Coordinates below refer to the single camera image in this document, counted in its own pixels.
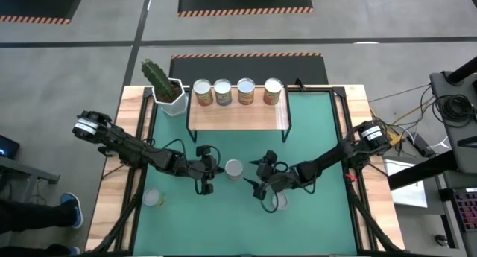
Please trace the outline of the green table mat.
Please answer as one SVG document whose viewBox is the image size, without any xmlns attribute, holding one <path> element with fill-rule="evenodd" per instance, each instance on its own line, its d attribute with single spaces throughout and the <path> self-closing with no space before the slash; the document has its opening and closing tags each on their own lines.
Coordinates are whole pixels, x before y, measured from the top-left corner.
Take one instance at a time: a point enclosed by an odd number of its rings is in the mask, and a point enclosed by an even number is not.
<svg viewBox="0 0 477 257">
<path fill-rule="evenodd" d="M 157 147 L 170 145 L 194 159 L 198 145 L 212 145 L 223 162 L 244 166 L 237 180 L 219 174 L 214 191 L 195 193 L 189 178 L 149 168 L 145 187 L 165 196 L 162 206 L 143 206 L 133 252 L 152 255 L 311 255 L 356 253 L 356 242 L 340 165 L 326 169 L 315 185 L 286 192 L 285 209 L 253 196 L 253 161 L 274 151 L 282 165 L 313 160 L 336 146 L 338 138 L 331 98 L 326 93 L 289 96 L 292 128 L 278 131 L 201 131 L 192 141 L 184 116 L 159 112 L 154 127 Z"/>
</svg>

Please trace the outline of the white paper sheet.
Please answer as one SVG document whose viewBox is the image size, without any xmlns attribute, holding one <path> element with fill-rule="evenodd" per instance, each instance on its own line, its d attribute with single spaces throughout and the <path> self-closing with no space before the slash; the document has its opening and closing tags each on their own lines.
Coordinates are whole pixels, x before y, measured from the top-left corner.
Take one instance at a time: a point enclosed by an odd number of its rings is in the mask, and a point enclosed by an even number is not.
<svg viewBox="0 0 477 257">
<path fill-rule="evenodd" d="M 386 173 L 389 177 L 395 173 L 405 170 L 406 168 L 414 166 L 414 164 L 411 163 L 390 159 L 384 159 L 384 163 Z M 391 196 L 394 204 L 397 205 L 415 206 L 420 208 L 428 207 L 423 181 L 392 190 Z"/>
</svg>

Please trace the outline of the orange yellow food can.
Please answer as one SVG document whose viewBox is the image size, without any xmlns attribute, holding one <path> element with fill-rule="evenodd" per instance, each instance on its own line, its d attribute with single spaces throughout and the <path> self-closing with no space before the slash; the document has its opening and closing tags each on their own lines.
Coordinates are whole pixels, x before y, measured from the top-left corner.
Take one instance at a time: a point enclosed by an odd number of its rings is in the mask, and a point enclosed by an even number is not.
<svg viewBox="0 0 477 257">
<path fill-rule="evenodd" d="M 252 104 L 254 101 L 255 83 L 248 77 L 242 78 L 238 84 L 238 102 L 243 105 Z"/>
</svg>

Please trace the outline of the orange green beans can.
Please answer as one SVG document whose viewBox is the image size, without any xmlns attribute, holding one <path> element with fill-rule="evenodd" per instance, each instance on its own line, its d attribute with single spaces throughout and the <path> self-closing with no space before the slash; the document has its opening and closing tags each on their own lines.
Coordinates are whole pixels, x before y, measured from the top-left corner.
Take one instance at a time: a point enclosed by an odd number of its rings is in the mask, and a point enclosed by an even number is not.
<svg viewBox="0 0 477 257">
<path fill-rule="evenodd" d="M 193 84 L 193 90 L 199 105 L 206 107 L 213 103 L 211 83 L 208 80 L 196 80 Z"/>
</svg>

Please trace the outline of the backlit keyboard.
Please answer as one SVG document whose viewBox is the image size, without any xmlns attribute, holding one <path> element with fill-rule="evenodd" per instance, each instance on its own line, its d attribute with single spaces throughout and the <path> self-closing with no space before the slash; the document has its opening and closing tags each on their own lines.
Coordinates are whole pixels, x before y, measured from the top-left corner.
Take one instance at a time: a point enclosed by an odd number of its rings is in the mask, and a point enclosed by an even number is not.
<svg viewBox="0 0 477 257">
<path fill-rule="evenodd" d="M 462 232 L 477 232 L 477 188 L 453 193 L 452 205 Z"/>
</svg>

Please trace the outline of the orange corn can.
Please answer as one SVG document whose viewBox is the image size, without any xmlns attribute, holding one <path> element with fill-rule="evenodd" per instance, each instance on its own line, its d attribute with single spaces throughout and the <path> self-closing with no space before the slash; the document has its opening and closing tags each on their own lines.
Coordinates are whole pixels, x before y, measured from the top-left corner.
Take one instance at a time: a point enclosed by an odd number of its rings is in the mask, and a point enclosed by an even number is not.
<svg viewBox="0 0 477 257">
<path fill-rule="evenodd" d="M 226 162 L 224 170 L 231 180 L 238 180 L 241 178 L 244 171 L 243 164 L 237 159 L 230 159 Z"/>
</svg>

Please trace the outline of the grey equipment cart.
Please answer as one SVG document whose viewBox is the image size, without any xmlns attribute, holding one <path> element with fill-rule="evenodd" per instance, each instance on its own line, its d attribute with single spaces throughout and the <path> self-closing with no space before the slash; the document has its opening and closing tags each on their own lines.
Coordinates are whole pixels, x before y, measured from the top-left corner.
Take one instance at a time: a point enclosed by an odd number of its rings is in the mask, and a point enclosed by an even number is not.
<svg viewBox="0 0 477 257">
<path fill-rule="evenodd" d="M 462 95 L 477 111 L 477 55 L 455 71 L 431 73 L 429 79 L 436 98 Z M 443 124 L 458 170 L 477 174 L 477 115 L 471 115 L 469 122 L 443 118 Z"/>
</svg>

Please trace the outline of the green cactus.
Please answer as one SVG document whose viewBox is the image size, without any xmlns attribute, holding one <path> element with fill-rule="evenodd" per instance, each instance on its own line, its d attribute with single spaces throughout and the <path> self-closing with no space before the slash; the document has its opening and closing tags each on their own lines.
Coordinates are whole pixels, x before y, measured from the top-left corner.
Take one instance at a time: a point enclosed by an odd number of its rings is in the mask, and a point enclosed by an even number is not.
<svg viewBox="0 0 477 257">
<path fill-rule="evenodd" d="M 174 101 L 176 92 L 165 72 L 150 59 L 144 59 L 141 65 L 143 75 L 154 87 L 157 100 L 168 103 Z"/>
</svg>

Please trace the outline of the black striped-edge floor mat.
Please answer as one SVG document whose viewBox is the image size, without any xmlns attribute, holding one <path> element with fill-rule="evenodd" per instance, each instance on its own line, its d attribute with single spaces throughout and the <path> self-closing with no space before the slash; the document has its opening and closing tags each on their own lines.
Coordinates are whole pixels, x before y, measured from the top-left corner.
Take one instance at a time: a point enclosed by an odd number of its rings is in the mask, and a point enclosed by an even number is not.
<svg viewBox="0 0 477 257">
<path fill-rule="evenodd" d="M 285 84 L 297 79 L 304 84 L 329 83 L 324 59 L 318 52 L 176 54 L 171 57 L 169 76 L 185 85 L 221 78 L 237 83 L 244 77 L 259 85 L 271 77 Z"/>
<path fill-rule="evenodd" d="M 82 0 L 0 0 L 0 22 L 67 25 Z"/>
<path fill-rule="evenodd" d="M 312 13 L 312 0 L 179 0 L 179 17 Z"/>
</svg>

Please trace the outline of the green label can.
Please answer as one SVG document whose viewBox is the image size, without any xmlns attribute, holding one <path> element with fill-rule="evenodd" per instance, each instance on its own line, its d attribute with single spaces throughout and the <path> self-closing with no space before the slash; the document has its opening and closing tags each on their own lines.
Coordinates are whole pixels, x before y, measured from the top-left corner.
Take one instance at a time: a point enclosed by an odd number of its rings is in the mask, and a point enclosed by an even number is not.
<svg viewBox="0 0 477 257">
<path fill-rule="evenodd" d="M 157 188 L 148 188 L 143 193 L 142 202 L 146 206 L 161 207 L 165 203 L 165 196 Z"/>
</svg>

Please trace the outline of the orange pineapple can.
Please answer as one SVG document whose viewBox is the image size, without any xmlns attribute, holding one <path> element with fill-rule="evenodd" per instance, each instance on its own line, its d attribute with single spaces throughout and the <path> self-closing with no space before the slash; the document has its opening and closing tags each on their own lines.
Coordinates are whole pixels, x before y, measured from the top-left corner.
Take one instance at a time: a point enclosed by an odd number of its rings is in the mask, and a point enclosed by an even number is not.
<svg viewBox="0 0 477 257">
<path fill-rule="evenodd" d="M 283 84 L 280 80 L 271 77 L 265 81 L 265 91 L 263 101 L 267 105 L 275 105 L 279 101 L 282 92 Z"/>
</svg>

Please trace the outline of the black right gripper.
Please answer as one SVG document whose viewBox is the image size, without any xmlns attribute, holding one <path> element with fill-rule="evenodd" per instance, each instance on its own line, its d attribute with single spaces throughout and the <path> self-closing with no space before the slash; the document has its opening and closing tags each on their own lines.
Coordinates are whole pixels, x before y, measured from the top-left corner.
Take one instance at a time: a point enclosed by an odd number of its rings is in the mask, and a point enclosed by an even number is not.
<svg viewBox="0 0 477 257">
<path fill-rule="evenodd" d="M 250 161 L 256 165 L 256 175 L 261 180 L 260 183 L 244 178 L 253 186 L 253 196 L 259 200 L 264 200 L 266 188 L 270 187 L 275 192 L 286 189 L 294 189 L 294 173 L 288 171 L 288 165 L 279 162 L 277 155 L 268 150 L 265 155 L 258 160 Z"/>
</svg>

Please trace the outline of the blue peas can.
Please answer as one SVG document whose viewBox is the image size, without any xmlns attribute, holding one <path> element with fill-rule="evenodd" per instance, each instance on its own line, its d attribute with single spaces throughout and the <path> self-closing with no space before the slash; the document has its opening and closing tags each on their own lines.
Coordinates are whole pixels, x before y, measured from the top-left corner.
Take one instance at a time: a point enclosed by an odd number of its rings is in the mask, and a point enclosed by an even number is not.
<svg viewBox="0 0 477 257">
<path fill-rule="evenodd" d="M 219 79 L 215 81 L 214 91 L 218 105 L 227 106 L 232 103 L 232 85 L 227 79 Z"/>
</svg>

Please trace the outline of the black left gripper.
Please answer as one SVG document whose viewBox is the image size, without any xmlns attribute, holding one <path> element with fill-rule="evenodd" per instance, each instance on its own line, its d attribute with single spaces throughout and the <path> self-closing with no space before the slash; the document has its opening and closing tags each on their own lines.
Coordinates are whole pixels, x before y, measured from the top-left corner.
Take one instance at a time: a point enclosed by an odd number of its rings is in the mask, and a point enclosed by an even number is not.
<svg viewBox="0 0 477 257">
<path fill-rule="evenodd" d="M 217 165 L 217 159 L 211 154 L 213 146 L 201 145 L 196 147 L 196 157 L 188 164 L 189 176 L 195 180 L 197 195 L 208 195 L 213 192 L 213 185 L 209 182 L 215 176 L 224 173 L 224 168 Z"/>
</svg>

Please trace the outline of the grey desk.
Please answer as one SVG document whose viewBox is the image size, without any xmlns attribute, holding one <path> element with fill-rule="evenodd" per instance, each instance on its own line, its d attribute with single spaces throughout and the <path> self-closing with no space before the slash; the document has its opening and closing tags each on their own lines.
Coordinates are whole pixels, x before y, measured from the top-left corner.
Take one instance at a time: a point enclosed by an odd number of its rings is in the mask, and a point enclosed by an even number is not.
<svg viewBox="0 0 477 257">
<path fill-rule="evenodd" d="M 39 180 L 45 180 L 48 184 L 54 185 L 58 183 L 60 178 L 59 174 L 33 168 L 3 156 L 0 156 L 0 171 L 9 171 L 12 174 L 19 175 L 21 179 L 26 180 L 25 189 L 14 197 L 14 200 L 23 203 L 30 200 L 34 187 Z"/>
</svg>

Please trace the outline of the black diagonal bar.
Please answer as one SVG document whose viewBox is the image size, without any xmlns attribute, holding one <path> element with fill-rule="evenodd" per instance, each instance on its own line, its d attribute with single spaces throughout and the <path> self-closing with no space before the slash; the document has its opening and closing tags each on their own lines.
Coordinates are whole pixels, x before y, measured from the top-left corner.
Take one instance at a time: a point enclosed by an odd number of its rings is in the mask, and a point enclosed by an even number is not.
<svg viewBox="0 0 477 257">
<path fill-rule="evenodd" d="M 460 172 L 452 150 L 390 175 L 388 185 L 390 190 L 395 190 L 437 176 L 445 171 Z"/>
</svg>

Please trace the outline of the black power strip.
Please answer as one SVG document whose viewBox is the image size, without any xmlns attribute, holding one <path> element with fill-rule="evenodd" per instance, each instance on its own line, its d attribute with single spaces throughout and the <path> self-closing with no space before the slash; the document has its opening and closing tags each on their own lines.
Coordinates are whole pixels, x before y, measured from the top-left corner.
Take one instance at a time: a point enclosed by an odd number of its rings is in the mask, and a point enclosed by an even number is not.
<svg viewBox="0 0 477 257">
<path fill-rule="evenodd" d="M 432 157 L 436 156 L 435 151 L 430 148 L 430 145 L 417 132 L 408 134 L 406 138 L 411 143 L 411 145 L 414 147 L 414 149 L 422 157 L 432 158 Z"/>
</svg>

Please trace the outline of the person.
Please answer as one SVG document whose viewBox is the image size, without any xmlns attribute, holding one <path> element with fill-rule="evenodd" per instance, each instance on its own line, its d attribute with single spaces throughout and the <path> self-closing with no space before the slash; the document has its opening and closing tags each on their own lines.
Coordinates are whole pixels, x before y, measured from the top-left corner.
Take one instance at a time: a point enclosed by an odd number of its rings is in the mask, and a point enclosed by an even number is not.
<svg viewBox="0 0 477 257">
<path fill-rule="evenodd" d="M 62 194 L 57 206 L 0 200 L 0 235 L 53 226 L 79 229 L 83 222 L 80 200 L 71 192 Z M 79 254 L 79 247 L 61 244 L 52 244 L 46 248 L 0 247 L 0 257 L 66 257 Z"/>
</svg>

